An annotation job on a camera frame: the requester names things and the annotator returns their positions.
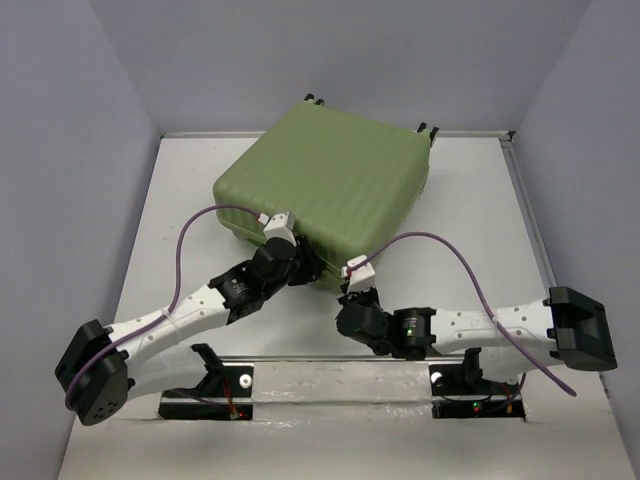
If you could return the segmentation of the green hardshell suitcase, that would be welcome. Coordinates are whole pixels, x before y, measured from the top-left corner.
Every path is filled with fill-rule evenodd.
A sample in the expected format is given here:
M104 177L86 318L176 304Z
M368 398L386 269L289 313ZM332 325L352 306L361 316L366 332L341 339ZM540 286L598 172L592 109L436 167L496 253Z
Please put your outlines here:
M410 130L331 109L307 95L214 182L219 222L264 243L249 213L289 211L325 264L318 283L337 291L347 261L370 255L398 231L429 174L437 128Z

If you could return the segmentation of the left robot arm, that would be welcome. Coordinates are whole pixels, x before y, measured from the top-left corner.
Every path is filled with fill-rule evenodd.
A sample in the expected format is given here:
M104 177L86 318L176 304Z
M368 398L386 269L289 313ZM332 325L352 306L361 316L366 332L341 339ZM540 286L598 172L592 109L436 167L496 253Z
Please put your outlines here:
M325 266L306 238L272 238L251 259L183 300L126 322L82 324L54 370L66 408L82 425L93 426L139 396L171 389L215 392L221 383L216 365L199 360L186 372L192 359L171 358L167 350L258 312L286 286L318 281Z

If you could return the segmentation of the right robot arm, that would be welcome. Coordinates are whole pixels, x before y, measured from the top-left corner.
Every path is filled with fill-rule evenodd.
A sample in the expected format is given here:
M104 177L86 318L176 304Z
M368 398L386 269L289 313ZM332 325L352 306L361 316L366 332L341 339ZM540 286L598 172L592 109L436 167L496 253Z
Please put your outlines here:
M374 288L339 302L338 332L378 356L421 361L464 353L460 379L473 392L556 365L587 372L618 366L604 305L568 287L499 309L494 318L484 311L430 307L388 313Z

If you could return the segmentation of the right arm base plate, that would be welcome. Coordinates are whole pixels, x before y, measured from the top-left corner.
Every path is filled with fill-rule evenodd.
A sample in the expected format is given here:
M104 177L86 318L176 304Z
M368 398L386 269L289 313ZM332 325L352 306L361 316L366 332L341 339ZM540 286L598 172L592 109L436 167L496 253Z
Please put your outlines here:
M430 368L432 417L453 419L525 419L521 384L480 379L467 383L461 364L438 364Z

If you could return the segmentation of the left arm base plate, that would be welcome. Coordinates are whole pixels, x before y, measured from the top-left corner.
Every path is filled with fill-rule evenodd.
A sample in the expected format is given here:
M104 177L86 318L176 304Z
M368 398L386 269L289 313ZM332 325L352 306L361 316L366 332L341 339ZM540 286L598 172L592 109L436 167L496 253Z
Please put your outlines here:
M163 392L158 416L180 421L250 421L253 377L253 364L225 363L221 374L207 374L193 389Z

